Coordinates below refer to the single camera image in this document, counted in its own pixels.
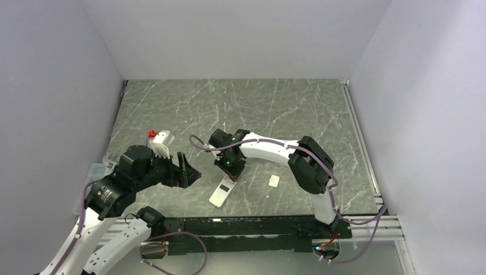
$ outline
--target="cable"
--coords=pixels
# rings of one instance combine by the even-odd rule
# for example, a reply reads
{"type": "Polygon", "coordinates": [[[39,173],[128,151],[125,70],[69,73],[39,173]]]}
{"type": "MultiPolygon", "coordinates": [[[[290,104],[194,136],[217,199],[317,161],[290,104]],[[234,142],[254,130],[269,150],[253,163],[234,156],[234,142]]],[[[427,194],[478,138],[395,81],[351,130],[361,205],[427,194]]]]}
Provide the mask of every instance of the cable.
{"type": "Polygon", "coordinates": [[[81,236],[81,231],[83,230],[83,225],[84,225],[84,218],[85,218],[85,215],[86,215],[86,209],[84,208],[84,199],[86,198],[86,191],[87,191],[88,187],[91,186],[92,184],[94,184],[95,182],[97,182],[97,180],[94,181],[94,182],[87,183],[83,187],[83,190],[81,191],[81,202],[80,202],[80,211],[79,211],[79,221],[78,221],[78,225],[77,225],[77,229],[76,229],[75,236],[72,239],[72,241],[69,244],[69,246],[66,249],[66,251],[64,252],[64,254],[62,255],[62,257],[59,259],[59,262],[57,262],[56,266],[49,273],[50,275],[56,274],[56,272],[59,270],[59,268],[64,263],[64,261],[66,261],[66,258],[68,258],[69,254],[71,254],[72,250],[74,249],[74,247],[76,245],[76,242],[78,240],[78,238],[76,238],[76,237],[77,236],[81,236]]]}
{"type": "Polygon", "coordinates": [[[334,181],[334,183],[332,185],[330,185],[329,187],[327,187],[327,191],[329,191],[329,194],[330,194],[330,198],[331,198],[331,205],[332,205],[332,209],[334,210],[334,213],[336,213],[336,215],[342,219],[343,221],[349,223],[349,224],[352,224],[352,225],[365,225],[367,223],[370,223],[372,221],[376,221],[376,225],[375,225],[375,229],[373,230],[373,233],[371,235],[371,238],[370,240],[368,241],[368,244],[365,246],[365,248],[353,259],[350,259],[350,260],[347,260],[347,261],[338,261],[338,262],[335,262],[336,264],[347,264],[349,262],[354,262],[355,260],[357,260],[358,258],[360,258],[361,256],[363,256],[364,252],[370,247],[372,241],[373,241],[373,238],[375,237],[375,233],[378,229],[378,222],[379,222],[379,219],[381,218],[381,216],[386,212],[387,210],[387,206],[384,205],[382,206],[382,208],[380,209],[380,211],[378,212],[378,214],[369,219],[369,220],[366,220],[366,221],[363,221],[363,222],[353,222],[345,217],[343,217],[341,215],[340,212],[338,212],[337,210],[337,207],[336,207],[336,200],[334,198],[334,193],[332,192],[332,189],[336,186],[338,186],[338,179],[336,178],[336,176],[334,176],[334,174],[331,172],[331,170],[329,168],[327,168],[326,165],[324,165],[324,163],[316,156],[314,155],[314,153],[312,153],[311,151],[307,150],[306,148],[303,148],[303,147],[300,147],[300,146],[295,146],[295,145],[291,145],[291,144],[285,144],[283,142],[278,142],[277,140],[273,140],[273,139],[247,139],[247,140],[242,140],[240,142],[235,142],[233,144],[230,144],[228,146],[223,146],[223,147],[220,147],[220,148],[207,148],[207,147],[203,147],[203,146],[199,146],[197,144],[194,143],[193,141],[193,138],[195,138],[196,140],[198,140],[203,146],[205,145],[205,143],[197,136],[195,135],[190,135],[189,136],[189,142],[196,148],[200,149],[200,150],[204,150],[206,152],[210,152],[210,151],[223,151],[223,150],[226,150],[226,149],[229,149],[229,148],[232,148],[232,147],[235,147],[235,146],[239,146],[241,144],[244,144],[244,143],[249,143],[249,142],[268,142],[268,143],[274,143],[274,144],[277,144],[277,145],[280,145],[280,146],[283,146],[285,147],[286,149],[287,148],[293,148],[293,149],[296,149],[296,150],[300,150],[304,153],[306,153],[307,155],[309,155],[313,160],[315,160],[321,167],[322,169],[324,169],[324,171],[331,177],[331,179],[334,181]]]}
{"type": "Polygon", "coordinates": [[[359,252],[359,254],[356,255],[356,257],[349,259],[349,260],[345,260],[345,261],[330,261],[330,263],[338,264],[338,265],[349,264],[349,263],[354,262],[357,259],[361,258],[361,256],[363,256],[365,254],[365,252],[368,250],[368,248],[370,248],[370,245],[373,242],[373,238],[375,238],[375,234],[377,233],[377,230],[378,230],[378,223],[379,223],[380,218],[381,218],[381,216],[378,216],[377,224],[375,225],[375,228],[373,229],[373,233],[371,233],[370,240],[368,241],[368,243],[366,243],[366,246],[363,248],[363,250],[361,250],[361,252],[359,252]]]}
{"type": "Polygon", "coordinates": [[[163,237],[162,240],[160,241],[161,244],[164,244],[166,242],[167,236],[163,237]]]}
{"type": "MultiPolygon", "coordinates": [[[[152,237],[152,238],[149,238],[149,239],[147,239],[147,240],[148,240],[148,241],[152,241],[153,239],[160,239],[160,238],[169,237],[169,236],[174,236],[174,235],[189,235],[189,236],[191,236],[191,237],[195,238],[196,240],[198,240],[198,242],[201,244],[201,246],[202,246],[202,248],[203,248],[203,250],[204,250],[204,260],[203,260],[203,262],[202,262],[201,267],[200,267],[200,268],[199,268],[199,269],[198,269],[196,272],[194,272],[194,273],[193,273],[193,274],[191,274],[191,275],[197,275],[197,274],[199,274],[199,273],[202,271],[202,269],[204,268],[204,266],[206,265],[206,261],[207,261],[207,248],[206,248],[206,245],[204,244],[204,242],[201,240],[201,238],[199,238],[197,235],[195,235],[195,234],[193,234],[193,233],[185,232],[185,231],[180,231],[180,232],[173,232],[173,233],[168,233],[168,234],[164,234],[164,235],[160,235],[160,236],[152,237]]],[[[170,272],[168,272],[168,271],[166,271],[166,270],[164,270],[164,269],[160,268],[159,266],[154,265],[154,264],[152,264],[151,262],[149,262],[149,261],[145,260],[145,258],[143,258],[143,255],[142,255],[143,251],[144,251],[144,250],[145,250],[147,247],[149,247],[149,246],[154,246],[154,245],[155,245],[155,246],[161,246],[161,247],[163,247],[163,248],[165,248],[165,247],[166,247],[165,245],[161,244],[160,242],[151,242],[151,243],[148,243],[148,244],[146,244],[146,245],[141,246],[141,247],[140,247],[140,260],[141,260],[141,262],[144,262],[145,264],[150,265],[150,266],[152,266],[153,268],[155,268],[156,270],[158,270],[158,271],[160,271],[160,272],[163,272],[163,273],[165,273],[165,274],[167,274],[167,275],[174,275],[174,274],[172,274],[172,273],[170,273],[170,272]]]]}
{"type": "Polygon", "coordinates": [[[135,217],[135,218],[137,218],[137,219],[138,219],[138,218],[140,218],[139,216],[135,215],[134,213],[128,213],[127,215],[125,215],[125,218],[124,218],[125,223],[126,223],[126,224],[128,224],[128,225],[129,225],[129,223],[127,222],[127,217],[128,217],[129,215],[132,215],[132,216],[134,216],[134,217],[135,217]]]}
{"type": "Polygon", "coordinates": [[[332,242],[334,242],[334,240],[336,239],[337,236],[338,236],[338,232],[336,232],[336,234],[334,234],[334,236],[332,236],[332,238],[331,238],[330,241],[321,243],[320,245],[322,245],[322,246],[328,246],[328,245],[330,245],[332,242]]]}

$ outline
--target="white remote control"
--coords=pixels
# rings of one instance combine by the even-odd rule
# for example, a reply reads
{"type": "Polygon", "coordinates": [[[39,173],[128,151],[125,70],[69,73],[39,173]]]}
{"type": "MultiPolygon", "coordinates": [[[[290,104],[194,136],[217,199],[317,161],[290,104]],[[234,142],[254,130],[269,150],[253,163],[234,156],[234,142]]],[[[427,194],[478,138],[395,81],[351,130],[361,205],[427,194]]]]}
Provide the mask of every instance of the white remote control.
{"type": "Polygon", "coordinates": [[[228,175],[225,175],[223,180],[219,183],[218,188],[214,190],[213,195],[209,198],[209,202],[216,207],[221,207],[235,185],[236,182],[232,181],[228,175]]]}

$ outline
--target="white plastic part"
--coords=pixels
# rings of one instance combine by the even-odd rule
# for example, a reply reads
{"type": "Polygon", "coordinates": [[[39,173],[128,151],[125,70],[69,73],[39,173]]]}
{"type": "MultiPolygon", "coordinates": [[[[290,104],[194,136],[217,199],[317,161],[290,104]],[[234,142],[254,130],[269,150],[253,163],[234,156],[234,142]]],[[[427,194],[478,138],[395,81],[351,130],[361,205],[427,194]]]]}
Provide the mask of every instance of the white plastic part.
{"type": "MultiPolygon", "coordinates": [[[[247,134],[243,140],[248,139],[271,139],[269,137],[259,136],[256,133],[249,133],[247,134]]],[[[297,140],[280,140],[280,139],[273,139],[278,142],[285,143],[288,145],[298,146],[297,140]]],[[[271,162],[276,162],[283,164],[288,167],[288,160],[289,155],[295,152],[295,149],[292,148],[285,148],[284,146],[280,146],[278,144],[269,143],[269,142],[249,142],[240,145],[240,151],[245,155],[247,158],[259,158],[259,159],[266,159],[271,162]]]]}
{"type": "Polygon", "coordinates": [[[218,184],[216,190],[214,190],[211,198],[209,198],[209,202],[216,207],[221,207],[231,191],[233,191],[235,185],[236,182],[233,182],[227,175],[225,175],[223,180],[218,184]]]}
{"type": "Polygon", "coordinates": [[[84,265],[88,274],[105,275],[128,252],[150,237],[151,229],[141,219],[133,219],[125,230],[91,254],[84,265]]]}
{"type": "MultiPolygon", "coordinates": [[[[212,146],[212,145],[211,145],[211,144],[209,144],[209,143],[208,143],[208,147],[209,147],[209,148],[212,148],[212,149],[214,149],[214,148],[215,148],[214,146],[212,146]]],[[[214,157],[215,157],[217,160],[219,160],[219,159],[221,158],[220,156],[217,156],[219,153],[221,153],[221,151],[211,151],[211,153],[213,154],[213,156],[214,156],[214,157]]]]}
{"type": "Polygon", "coordinates": [[[154,151],[155,155],[161,156],[164,158],[169,158],[170,151],[168,149],[168,142],[170,140],[170,132],[169,131],[161,131],[157,133],[157,135],[148,140],[150,148],[154,151]]]}
{"type": "Polygon", "coordinates": [[[330,224],[334,221],[336,213],[331,204],[331,197],[329,191],[326,190],[324,194],[310,194],[312,204],[314,205],[314,216],[320,222],[330,224]]]}
{"type": "Polygon", "coordinates": [[[113,170],[115,169],[115,166],[118,164],[117,162],[114,162],[113,160],[109,159],[109,157],[112,155],[111,152],[107,152],[104,157],[103,157],[103,164],[105,164],[106,169],[105,169],[105,176],[113,173],[113,170]]]}
{"type": "Polygon", "coordinates": [[[280,181],[280,177],[279,176],[272,175],[270,177],[270,182],[268,183],[268,185],[277,188],[277,186],[279,185],[279,181],[280,181]]]}
{"type": "MultiPolygon", "coordinates": [[[[81,274],[81,272],[83,272],[83,267],[88,261],[91,253],[93,253],[94,249],[96,248],[96,245],[106,231],[108,231],[109,227],[116,222],[116,219],[118,219],[118,217],[105,218],[104,220],[100,221],[98,216],[98,213],[94,212],[91,208],[86,209],[84,221],[85,227],[81,231],[81,238],[77,240],[73,250],[68,255],[59,270],[55,273],[56,275],[81,274]]],[[[67,250],[72,239],[75,237],[76,229],[77,225],[75,225],[54,259],[40,273],[40,275],[48,275],[51,273],[64,252],[67,250]]]]}

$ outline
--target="small white block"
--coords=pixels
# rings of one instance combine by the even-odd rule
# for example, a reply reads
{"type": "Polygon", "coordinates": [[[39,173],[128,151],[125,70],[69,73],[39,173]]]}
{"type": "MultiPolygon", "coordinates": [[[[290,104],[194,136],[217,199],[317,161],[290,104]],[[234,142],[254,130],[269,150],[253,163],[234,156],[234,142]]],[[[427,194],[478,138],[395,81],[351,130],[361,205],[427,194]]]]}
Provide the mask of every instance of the small white block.
{"type": "Polygon", "coordinates": [[[268,185],[277,188],[277,186],[279,185],[279,181],[280,181],[280,177],[279,176],[272,175],[270,177],[270,182],[268,183],[268,185]]]}
{"type": "Polygon", "coordinates": [[[216,190],[214,190],[211,198],[209,198],[209,202],[216,207],[221,207],[233,190],[235,184],[236,182],[233,182],[228,175],[225,175],[216,190]]]}

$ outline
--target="white object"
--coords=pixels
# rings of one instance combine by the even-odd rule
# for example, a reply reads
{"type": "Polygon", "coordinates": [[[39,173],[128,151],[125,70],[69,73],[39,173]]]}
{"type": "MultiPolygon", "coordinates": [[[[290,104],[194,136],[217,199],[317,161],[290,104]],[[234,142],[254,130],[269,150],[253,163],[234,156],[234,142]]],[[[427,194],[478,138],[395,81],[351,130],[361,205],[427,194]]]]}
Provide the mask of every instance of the white object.
{"type": "Polygon", "coordinates": [[[270,177],[270,182],[268,183],[268,185],[277,188],[277,186],[279,185],[279,181],[280,181],[280,177],[279,176],[272,175],[270,177]]]}
{"type": "Polygon", "coordinates": [[[227,175],[225,175],[216,190],[214,190],[211,198],[209,198],[209,202],[216,207],[221,207],[223,203],[225,203],[235,185],[236,182],[233,182],[227,175]]]}
{"type": "MultiPolygon", "coordinates": [[[[81,238],[79,238],[71,251],[67,256],[64,263],[61,265],[56,274],[81,274],[83,272],[83,267],[89,259],[91,253],[93,253],[96,245],[100,242],[103,235],[108,231],[110,226],[112,226],[118,217],[116,218],[105,218],[102,221],[98,219],[98,213],[93,211],[91,208],[86,209],[86,217],[84,221],[85,227],[81,231],[81,238]]],[[[40,275],[48,275],[54,269],[56,264],[61,259],[64,252],[66,252],[68,246],[70,245],[72,239],[76,235],[77,225],[74,226],[73,230],[69,234],[68,238],[62,245],[61,249],[57,252],[54,259],[45,268],[40,275]]]]}
{"type": "MultiPolygon", "coordinates": [[[[269,137],[259,136],[256,133],[247,134],[243,140],[248,139],[271,139],[269,137]]],[[[272,139],[288,145],[299,146],[297,140],[280,140],[272,139]]],[[[280,163],[288,167],[289,155],[295,152],[295,149],[285,148],[278,144],[269,142],[249,142],[240,145],[240,151],[247,158],[259,158],[270,160],[271,162],[280,163]]]]}
{"type": "Polygon", "coordinates": [[[109,157],[112,155],[111,152],[107,152],[104,157],[103,157],[103,164],[106,166],[105,170],[105,176],[113,173],[113,170],[115,169],[115,166],[118,164],[117,162],[109,159],[109,157]]]}
{"type": "Polygon", "coordinates": [[[133,219],[125,230],[118,233],[102,248],[91,254],[84,265],[88,274],[105,275],[133,248],[150,237],[151,229],[142,219],[133,219]]]}
{"type": "Polygon", "coordinates": [[[168,148],[174,138],[174,135],[170,131],[160,131],[155,137],[148,140],[148,144],[155,155],[169,158],[170,151],[168,148]]]}
{"type": "Polygon", "coordinates": [[[328,225],[333,222],[336,213],[332,208],[329,191],[326,190],[324,194],[310,194],[310,196],[314,206],[314,216],[316,219],[328,225]]]}
{"type": "MultiPolygon", "coordinates": [[[[211,149],[214,149],[214,148],[215,148],[214,146],[212,146],[212,145],[211,145],[211,144],[209,144],[209,143],[208,143],[207,145],[208,145],[208,147],[209,147],[209,148],[211,148],[211,149]]],[[[211,151],[211,153],[213,154],[213,156],[214,156],[214,157],[215,157],[217,160],[219,160],[219,159],[221,158],[220,156],[217,156],[219,153],[221,153],[221,151],[211,151]]]]}
{"type": "Polygon", "coordinates": [[[110,1],[82,2],[124,79],[350,77],[390,4],[389,0],[309,1],[305,5],[301,1],[286,1],[276,14],[273,9],[281,1],[247,1],[244,9],[242,1],[224,1],[225,10],[238,11],[238,16],[225,16],[213,5],[188,7],[185,1],[171,1],[170,5],[164,5],[166,1],[116,1],[120,3],[116,12],[110,1]],[[172,16],[160,16],[154,12],[158,10],[172,16]],[[174,23],[174,17],[183,18],[192,10],[197,12],[191,14],[190,20],[183,25],[174,23]],[[241,22],[241,18],[251,18],[252,25],[241,22]],[[295,23],[282,18],[292,18],[295,23]],[[282,33],[262,32],[263,26],[272,26],[282,33]],[[316,36],[316,32],[326,36],[316,36]],[[218,36],[228,40],[215,43],[212,38],[218,36]],[[185,45],[211,47],[199,54],[193,47],[171,43],[181,37],[185,45]],[[284,37],[300,37],[301,41],[282,43],[284,37]],[[238,41],[238,47],[229,46],[227,41],[238,41]],[[255,46],[257,41],[265,43],[255,46]],[[299,53],[299,58],[286,53],[299,53]]]}

